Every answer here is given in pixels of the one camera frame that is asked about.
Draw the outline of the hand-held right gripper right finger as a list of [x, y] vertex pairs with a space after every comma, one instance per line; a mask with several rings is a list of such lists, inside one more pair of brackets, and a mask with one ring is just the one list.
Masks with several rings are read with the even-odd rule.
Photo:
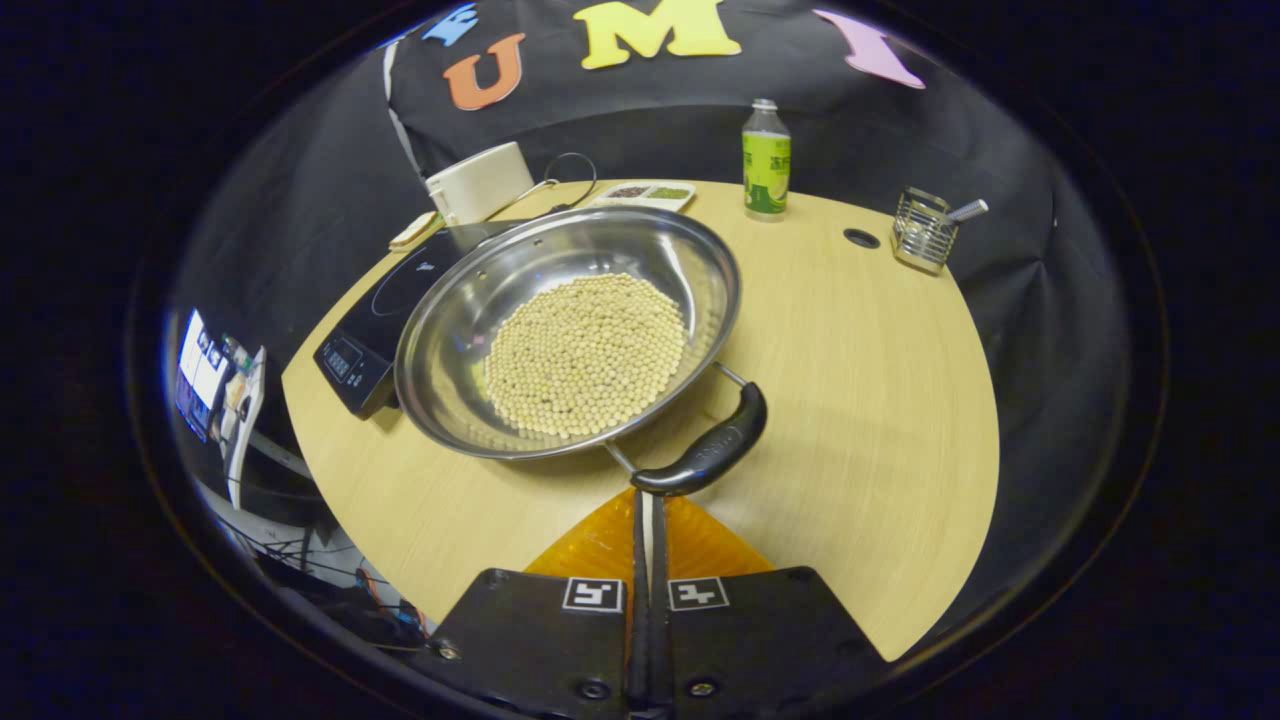
[[772, 568], [687, 498], [654, 502], [650, 698], [666, 716], [795, 716], [890, 665], [820, 574]]

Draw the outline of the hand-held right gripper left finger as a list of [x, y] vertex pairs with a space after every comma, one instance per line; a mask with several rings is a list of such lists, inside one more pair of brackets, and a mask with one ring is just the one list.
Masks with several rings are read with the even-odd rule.
[[650, 689], [643, 501], [627, 489], [525, 571], [481, 571], [430, 639], [430, 675], [529, 716], [626, 716]]

